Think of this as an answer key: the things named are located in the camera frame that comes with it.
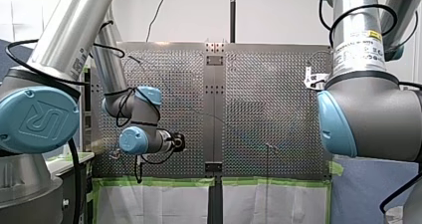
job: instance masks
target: silver robot arm segment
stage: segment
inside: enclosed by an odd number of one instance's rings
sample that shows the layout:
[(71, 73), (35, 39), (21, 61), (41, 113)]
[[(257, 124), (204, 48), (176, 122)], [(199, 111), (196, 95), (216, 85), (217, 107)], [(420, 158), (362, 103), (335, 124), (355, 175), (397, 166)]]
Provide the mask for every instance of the silver robot arm segment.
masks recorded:
[(0, 149), (43, 153), (75, 134), (80, 93), (69, 83), (78, 80), (111, 1), (60, 1), (26, 64), (31, 71), (10, 69), (0, 87)]
[[(350, 9), (378, 4), (327, 1), (334, 20)], [(399, 28), (390, 36), (402, 36)], [(401, 91), (398, 80), (386, 73), (384, 47), (391, 44), (382, 42), (381, 31), (377, 8), (356, 10), (335, 28), (333, 71), (325, 91), (318, 94), (322, 144), (332, 153), (352, 157), (422, 161), (420, 94)]]
[[(383, 39), (385, 60), (398, 60), (403, 55), (403, 36), (406, 33), (409, 24), (415, 17), (415, 13), (421, 3), (421, 0), (387, 0), (386, 5), (392, 8), (397, 16), (398, 23), (395, 28)], [(381, 17), (382, 31), (386, 31), (393, 25), (392, 17), (389, 13), (383, 12)]]
[[(112, 21), (111, 11), (104, 22)], [(116, 47), (113, 34), (115, 24), (104, 26), (96, 39), (98, 44)], [(104, 84), (103, 110), (110, 116), (130, 118), (130, 126), (120, 135), (120, 149), (128, 154), (179, 152), (184, 149), (184, 136), (157, 128), (160, 119), (162, 94), (152, 87), (127, 86), (120, 57), (115, 51), (95, 47), (94, 56), (100, 79)]]

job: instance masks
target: white cloth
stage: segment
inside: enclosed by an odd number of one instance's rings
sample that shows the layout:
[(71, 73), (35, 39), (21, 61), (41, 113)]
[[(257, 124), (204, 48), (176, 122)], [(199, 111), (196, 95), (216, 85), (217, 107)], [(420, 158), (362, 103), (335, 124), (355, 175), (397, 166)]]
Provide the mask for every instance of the white cloth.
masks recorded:
[(327, 188), (224, 186), (224, 223), (325, 224)]
[(97, 223), (206, 224), (208, 187), (102, 187)]

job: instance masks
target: green tape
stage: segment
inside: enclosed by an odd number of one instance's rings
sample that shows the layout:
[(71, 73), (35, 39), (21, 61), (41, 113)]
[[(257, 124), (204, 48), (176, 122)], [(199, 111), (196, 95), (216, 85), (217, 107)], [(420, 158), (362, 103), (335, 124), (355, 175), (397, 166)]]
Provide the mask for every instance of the green tape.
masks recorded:
[(100, 198), (100, 186), (95, 182), (95, 180), (93, 179), (93, 199), (94, 199), (94, 207), (93, 207), (93, 212), (94, 212), (94, 218), (93, 218), (93, 223), (97, 224), (97, 215), (99, 213), (99, 198)]
[(332, 175), (342, 176), (344, 172), (344, 167), (338, 162), (330, 161), (329, 162), (329, 172)]
[(302, 181), (285, 178), (265, 178), (265, 177), (223, 177), (223, 185), (225, 186), (242, 186), (242, 185), (258, 185), (271, 184), (278, 186), (298, 186), (311, 188), (327, 188), (330, 186), (329, 181)]
[(329, 186), (326, 190), (326, 207), (325, 207), (325, 224), (331, 223), (331, 191), (332, 191), (332, 182), (329, 183)]
[(138, 184), (132, 176), (117, 178), (95, 178), (93, 183), (101, 186), (160, 186), (160, 187), (209, 187), (214, 185), (213, 178), (184, 178), (168, 179), (155, 177), (142, 177), (142, 183)]

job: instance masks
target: warning label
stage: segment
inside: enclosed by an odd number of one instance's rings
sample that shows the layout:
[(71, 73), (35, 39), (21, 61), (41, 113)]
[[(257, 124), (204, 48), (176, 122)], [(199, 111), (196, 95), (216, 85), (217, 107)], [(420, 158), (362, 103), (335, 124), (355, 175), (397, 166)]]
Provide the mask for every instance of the warning label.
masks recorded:
[(384, 47), (379, 33), (368, 31), (356, 34), (351, 41), (338, 45), (334, 50), (334, 63), (340, 68), (346, 63), (353, 62), (353, 66), (384, 65)]

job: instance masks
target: metal bracket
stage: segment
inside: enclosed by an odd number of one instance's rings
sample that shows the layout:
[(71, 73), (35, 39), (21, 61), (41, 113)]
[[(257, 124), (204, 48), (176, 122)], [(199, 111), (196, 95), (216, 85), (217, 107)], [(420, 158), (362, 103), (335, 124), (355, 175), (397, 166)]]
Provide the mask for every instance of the metal bracket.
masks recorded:
[(222, 56), (207, 56), (207, 66), (223, 66)]
[(222, 172), (222, 162), (205, 162), (205, 172)]
[(328, 76), (329, 74), (325, 73), (313, 74), (313, 68), (307, 67), (304, 80), (305, 86), (310, 90), (323, 91)]

